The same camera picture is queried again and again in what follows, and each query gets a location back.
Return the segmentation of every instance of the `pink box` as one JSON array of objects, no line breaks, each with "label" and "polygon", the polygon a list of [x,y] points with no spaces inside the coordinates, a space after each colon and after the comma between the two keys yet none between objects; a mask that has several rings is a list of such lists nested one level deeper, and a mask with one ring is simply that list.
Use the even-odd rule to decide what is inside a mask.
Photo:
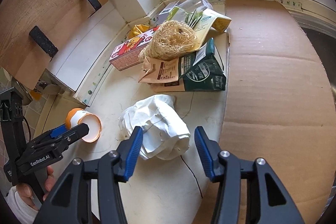
[{"label": "pink box", "polygon": [[155,27],[116,46],[110,57],[110,63],[117,70],[124,70],[139,64],[139,53],[152,40],[153,34],[158,28]]}]

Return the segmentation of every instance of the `yellow plastic wrapper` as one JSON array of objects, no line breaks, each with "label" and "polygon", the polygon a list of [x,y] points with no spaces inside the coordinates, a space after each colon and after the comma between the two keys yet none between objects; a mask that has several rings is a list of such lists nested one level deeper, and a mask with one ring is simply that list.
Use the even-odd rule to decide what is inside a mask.
[{"label": "yellow plastic wrapper", "polygon": [[128,39],[131,39],[133,37],[136,37],[137,35],[139,34],[142,34],[144,32],[147,32],[149,30],[149,26],[146,26],[146,25],[142,25],[142,24],[139,24],[139,25],[135,25],[132,30],[129,32],[128,34]]}]

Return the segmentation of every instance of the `crumpled white paper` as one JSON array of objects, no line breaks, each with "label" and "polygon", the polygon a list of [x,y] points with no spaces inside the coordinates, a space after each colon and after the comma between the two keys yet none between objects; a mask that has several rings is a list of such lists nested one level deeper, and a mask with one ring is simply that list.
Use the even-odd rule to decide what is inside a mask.
[{"label": "crumpled white paper", "polygon": [[128,136],[136,126],[143,129],[140,157],[144,160],[157,156],[171,160],[189,148],[190,132],[174,110],[175,97],[156,94],[138,101],[119,117],[120,130]]}]

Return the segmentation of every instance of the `human hand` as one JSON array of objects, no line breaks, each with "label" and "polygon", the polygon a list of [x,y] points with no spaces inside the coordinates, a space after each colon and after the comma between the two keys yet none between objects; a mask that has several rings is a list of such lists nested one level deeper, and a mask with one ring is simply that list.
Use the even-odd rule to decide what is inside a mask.
[{"label": "human hand", "polygon": [[[44,183],[44,187],[45,189],[48,191],[44,196],[43,196],[43,200],[45,200],[49,194],[49,192],[51,191],[51,189],[53,188],[53,186],[55,185],[55,178],[54,178],[54,170],[51,166],[47,167],[47,173],[48,173],[48,178],[46,179],[45,183]],[[34,202],[32,201],[32,196],[33,196],[33,191],[30,188],[30,186],[28,184],[25,183],[19,183],[16,186],[16,190],[20,196],[20,198],[30,207],[32,207],[33,209],[38,211],[38,208],[35,206]]]}]

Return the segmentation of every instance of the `small box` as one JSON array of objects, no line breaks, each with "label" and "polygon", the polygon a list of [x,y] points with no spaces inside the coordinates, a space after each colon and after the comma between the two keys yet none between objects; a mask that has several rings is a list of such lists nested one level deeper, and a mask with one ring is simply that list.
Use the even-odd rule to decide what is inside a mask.
[{"label": "small box", "polygon": [[117,70],[124,70],[139,64],[139,53],[152,40],[153,34],[158,28],[155,27],[116,46],[110,57],[110,63]]},{"label": "small box", "polygon": [[166,8],[163,9],[163,10],[161,11],[161,13],[158,14],[156,24],[158,24],[158,25],[162,24],[162,23],[167,19],[167,17],[168,17],[168,15],[169,15],[170,11],[171,11],[175,6],[177,6],[177,5],[179,5],[179,4],[180,4],[179,1],[175,1],[175,2],[171,2],[171,3],[169,3],[169,4],[166,6]]}]

